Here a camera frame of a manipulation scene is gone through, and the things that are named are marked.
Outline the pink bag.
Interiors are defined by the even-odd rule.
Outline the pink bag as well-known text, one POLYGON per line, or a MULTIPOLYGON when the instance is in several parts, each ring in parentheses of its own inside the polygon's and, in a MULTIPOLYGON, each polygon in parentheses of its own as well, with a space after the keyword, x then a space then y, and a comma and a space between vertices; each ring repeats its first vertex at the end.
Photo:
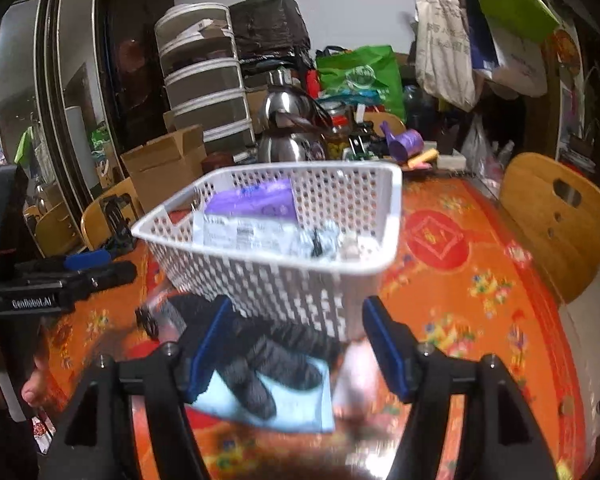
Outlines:
POLYGON ((379 366, 367 339, 351 342, 338 368, 332 408, 337 418, 359 419, 370 414, 376 402, 379 366))

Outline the black knit glove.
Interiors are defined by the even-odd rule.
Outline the black knit glove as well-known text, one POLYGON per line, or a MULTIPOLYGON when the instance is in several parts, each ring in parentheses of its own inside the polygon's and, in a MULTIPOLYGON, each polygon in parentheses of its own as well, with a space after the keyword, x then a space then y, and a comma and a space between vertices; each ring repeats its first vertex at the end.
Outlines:
POLYGON ((341 342, 313 327, 235 312, 224 296, 209 301, 194 294, 172 295, 162 304, 163 323, 178 332, 183 402, 193 404, 208 389, 214 372, 238 402, 254 416, 269 420, 276 404, 257 374, 294 390, 321 385, 321 373, 309 358, 337 363, 341 342))

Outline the light blue packet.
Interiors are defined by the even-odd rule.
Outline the light blue packet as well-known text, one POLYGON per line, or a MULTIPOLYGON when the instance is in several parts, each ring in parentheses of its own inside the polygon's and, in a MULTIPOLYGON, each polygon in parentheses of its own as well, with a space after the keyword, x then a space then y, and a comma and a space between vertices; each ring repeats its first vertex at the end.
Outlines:
POLYGON ((323 377, 321 385, 311 390, 287 388, 268 376, 257 374, 257 378, 268 388, 276 404, 276 415, 269 420, 250 414, 230 392, 217 372, 213 373, 208 389, 201 393, 193 404, 189 404, 189 407, 222 420, 285 434, 333 432, 335 417, 332 412, 329 367, 325 361, 314 358, 309 358, 308 362, 316 367, 323 377))

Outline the white printed foil packet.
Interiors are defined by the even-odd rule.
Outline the white printed foil packet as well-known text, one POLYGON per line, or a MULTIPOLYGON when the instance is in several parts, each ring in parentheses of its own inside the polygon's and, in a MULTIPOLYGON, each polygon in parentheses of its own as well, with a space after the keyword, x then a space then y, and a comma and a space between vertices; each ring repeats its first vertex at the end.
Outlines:
POLYGON ((335 260, 343 232, 335 222, 302 228, 297 222, 274 218, 217 216, 193 213, 193 242, 248 255, 276 255, 304 260, 335 260))

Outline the wooden chair left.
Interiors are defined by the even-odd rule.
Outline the wooden chair left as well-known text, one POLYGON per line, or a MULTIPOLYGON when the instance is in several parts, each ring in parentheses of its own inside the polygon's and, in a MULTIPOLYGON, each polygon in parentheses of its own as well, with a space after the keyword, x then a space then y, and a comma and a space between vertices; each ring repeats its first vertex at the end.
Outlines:
POLYGON ((82 214, 82 240, 89 250, 101 248, 125 223, 127 226, 144 214, 131 178, 126 178, 93 200, 82 214))

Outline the wooden chair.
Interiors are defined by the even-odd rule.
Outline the wooden chair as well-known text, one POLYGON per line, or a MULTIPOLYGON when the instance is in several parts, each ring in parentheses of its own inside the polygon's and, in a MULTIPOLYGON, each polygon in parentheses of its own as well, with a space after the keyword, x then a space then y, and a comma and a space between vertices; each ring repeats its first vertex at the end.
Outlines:
POLYGON ((507 166, 498 196, 526 239, 555 292, 570 304, 600 270, 600 189, 538 153, 507 166))
POLYGON ((125 223, 127 226, 144 214, 131 178, 126 178, 93 200, 82 214, 82 240, 89 250, 101 248, 125 223))

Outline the black phone stand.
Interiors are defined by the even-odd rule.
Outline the black phone stand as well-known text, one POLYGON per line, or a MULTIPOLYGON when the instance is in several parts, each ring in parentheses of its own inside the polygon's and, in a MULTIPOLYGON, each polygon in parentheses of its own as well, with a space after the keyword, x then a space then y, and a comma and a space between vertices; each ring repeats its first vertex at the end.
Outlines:
POLYGON ((132 252, 136 245, 136 239, 131 233, 131 220, 122 214, 122 209, 126 206, 130 206, 132 213, 136 214, 129 193, 110 195, 100 201, 100 209, 110 231, 110 237, 100 244, 100 248, 108 250, 113 259, 132 252))

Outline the brown cardboard box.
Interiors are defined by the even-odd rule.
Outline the brown cardboard box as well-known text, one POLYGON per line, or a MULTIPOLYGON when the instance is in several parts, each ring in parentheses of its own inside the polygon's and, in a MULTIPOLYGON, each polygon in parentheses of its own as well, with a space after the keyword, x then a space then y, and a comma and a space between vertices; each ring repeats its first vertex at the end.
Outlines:
POLYGON ((200 125, 160 136, 121 156, 145 212, 201 177, 206 157, 200 125))

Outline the purple tissue pack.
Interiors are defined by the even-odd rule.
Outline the purple tissue pack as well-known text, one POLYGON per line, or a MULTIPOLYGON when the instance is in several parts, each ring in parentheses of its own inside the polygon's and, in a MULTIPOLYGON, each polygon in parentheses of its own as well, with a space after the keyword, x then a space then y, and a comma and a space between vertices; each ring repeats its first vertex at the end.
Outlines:
POLYGON ((208 201, 204 212, 217 216, 297 221, 294 189, 289 179, 217 192, 208 201))

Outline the white drawer tower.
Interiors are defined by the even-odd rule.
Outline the white drawer tower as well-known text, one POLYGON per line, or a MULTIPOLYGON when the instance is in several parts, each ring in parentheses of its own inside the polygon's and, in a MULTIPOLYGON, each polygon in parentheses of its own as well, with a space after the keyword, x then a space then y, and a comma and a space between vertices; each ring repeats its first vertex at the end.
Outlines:
POLYGON ((155 37, 171 126, 198 126, 208 153, 244 158, 256 140, 228 7, 172 6, 155 24, 155 37))

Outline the wooden chair right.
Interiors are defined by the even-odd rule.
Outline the wooden chair right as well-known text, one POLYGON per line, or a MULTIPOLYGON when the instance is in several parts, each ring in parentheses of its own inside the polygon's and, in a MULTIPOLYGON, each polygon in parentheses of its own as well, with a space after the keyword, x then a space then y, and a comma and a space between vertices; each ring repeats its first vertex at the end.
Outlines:
POLYGON ((498 196, 526 239, 555 292, 570 304, 600 270, 600 189, 538 153, 507 166, 498 196))

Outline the stainless steel kettle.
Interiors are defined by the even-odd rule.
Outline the stainless steel kettle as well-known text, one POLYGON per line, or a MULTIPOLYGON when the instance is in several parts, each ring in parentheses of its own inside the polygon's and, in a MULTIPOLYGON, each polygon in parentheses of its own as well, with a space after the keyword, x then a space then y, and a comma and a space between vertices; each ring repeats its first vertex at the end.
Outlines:
POLYGON ((319 162, 327 159, 332 118, 320 103, 292 84, 269 84, 260 107, 263 125, 258 162, 319 162))

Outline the black bag on shelf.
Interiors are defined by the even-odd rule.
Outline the black bag on shelf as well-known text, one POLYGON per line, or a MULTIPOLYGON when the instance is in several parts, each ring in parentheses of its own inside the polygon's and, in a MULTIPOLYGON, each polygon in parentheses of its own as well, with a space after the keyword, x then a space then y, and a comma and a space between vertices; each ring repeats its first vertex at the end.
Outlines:
POLYGON ((309 32, 296 0, 244 0, 228 10, 241 60, 310 52, 309 32))

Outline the green shopping bag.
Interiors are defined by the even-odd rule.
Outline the green shopping bag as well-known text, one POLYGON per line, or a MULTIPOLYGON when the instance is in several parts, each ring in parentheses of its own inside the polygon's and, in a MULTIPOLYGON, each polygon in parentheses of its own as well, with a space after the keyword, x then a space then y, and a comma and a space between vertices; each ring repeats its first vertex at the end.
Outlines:
POLYGON ((381 105, 406 119, 399 64, 388 44, 318 56, 315 63, 323 98, 381 105))

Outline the beige canvas tote bag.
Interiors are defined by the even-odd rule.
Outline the beige canvas tote bag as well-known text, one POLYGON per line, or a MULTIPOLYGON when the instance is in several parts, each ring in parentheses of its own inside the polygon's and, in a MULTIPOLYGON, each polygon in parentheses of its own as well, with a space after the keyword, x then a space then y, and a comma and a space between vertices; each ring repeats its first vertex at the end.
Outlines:
POLYGON ((430 96, 464 112, 480 98, 481 79, 471 65, 465 0, 416 0, 415 75, 430 96))

